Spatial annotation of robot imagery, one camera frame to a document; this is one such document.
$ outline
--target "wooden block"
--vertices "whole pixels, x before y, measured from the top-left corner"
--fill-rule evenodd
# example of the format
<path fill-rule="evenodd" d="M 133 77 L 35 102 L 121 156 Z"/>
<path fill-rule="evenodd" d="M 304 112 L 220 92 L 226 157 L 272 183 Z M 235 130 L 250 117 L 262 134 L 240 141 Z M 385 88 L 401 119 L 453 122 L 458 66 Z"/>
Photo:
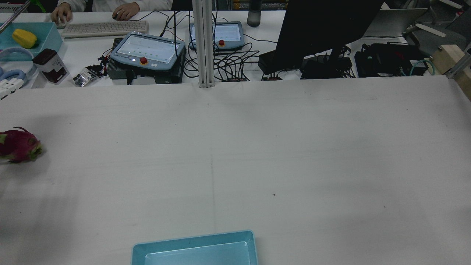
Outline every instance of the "wooden block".
<path fill-rule="evenodd" d="M 435 74 L 443 74 L 454 66 L 462 57 L 464 52 L 456 45 L 441 45 L 439 49 L 430 57 L 430 61 L 435 65 Z M 463 90 L 464 94 L 471 100 L 471 69 L 467 66 L 455 77 L 456 83 Z"/>

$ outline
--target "hand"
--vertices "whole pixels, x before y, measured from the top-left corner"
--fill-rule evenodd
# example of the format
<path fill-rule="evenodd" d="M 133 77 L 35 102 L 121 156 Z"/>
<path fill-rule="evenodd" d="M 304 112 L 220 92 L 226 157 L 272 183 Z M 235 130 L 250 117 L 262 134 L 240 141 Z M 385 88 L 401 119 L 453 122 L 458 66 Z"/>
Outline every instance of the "hand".
<path fill-rule="evenodd" d="M 116 21 L 126 21 L 137 14 L 139 10 L 139 5 L 136 2 L 120 5 L 114 10 L 113 17 L 116 17 Z"/>
<path fill-rule="evenodd" d="M 59 20 L 62 23 L 70 21 L 72 19 L 72 9 L 68 3 L 62 3 L 51 13 L 51 21 L 59 24 Z"/>

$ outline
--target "keyboard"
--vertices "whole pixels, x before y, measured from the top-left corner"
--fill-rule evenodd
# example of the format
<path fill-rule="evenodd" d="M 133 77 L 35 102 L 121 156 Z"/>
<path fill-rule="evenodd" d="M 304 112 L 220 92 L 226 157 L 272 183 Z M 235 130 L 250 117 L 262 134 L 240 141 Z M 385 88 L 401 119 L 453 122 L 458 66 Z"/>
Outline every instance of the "keyboard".
<path fill-rule="evenodd" d="M 146 20 L 140 20 L 68 24 L 63 29 L 61 35 L 64 38 L 121 36 L 132 31 L 147 33 L 149 31 L 149 23 Z"/>

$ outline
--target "dragon fruit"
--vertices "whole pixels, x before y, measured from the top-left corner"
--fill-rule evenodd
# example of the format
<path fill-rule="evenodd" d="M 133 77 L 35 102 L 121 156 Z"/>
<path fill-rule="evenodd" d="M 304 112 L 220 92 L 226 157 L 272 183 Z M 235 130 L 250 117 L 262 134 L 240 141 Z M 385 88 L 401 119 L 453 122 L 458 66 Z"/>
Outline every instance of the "dragon fruit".
<path fill-rule="evenodd" d="M 42 144 L 32 133 L 22 127 L 21 129 L 0 132 L 0 158 L 9 162 L 19 163 L 33 160 L 42 153 Z"/>

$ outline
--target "white sleeve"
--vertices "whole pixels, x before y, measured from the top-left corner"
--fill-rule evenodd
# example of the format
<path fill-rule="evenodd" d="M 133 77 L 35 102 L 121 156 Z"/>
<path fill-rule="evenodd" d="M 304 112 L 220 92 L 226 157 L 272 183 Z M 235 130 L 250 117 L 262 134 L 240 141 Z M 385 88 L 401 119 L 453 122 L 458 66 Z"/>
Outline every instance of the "white sleeve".
<path fill-rule="evenodd" d="M 57 2 L 57 6 L 62 3 L 67 3 L 70 5 L 72 12 L 83 12 L 87 6 L 86 1 L 87 0 L 59 0 L 59 2 Z"/>
<path fill-rule="evenodd" d="M 173 0 L 134 0 L 140 11 L 169 11 Z"/>

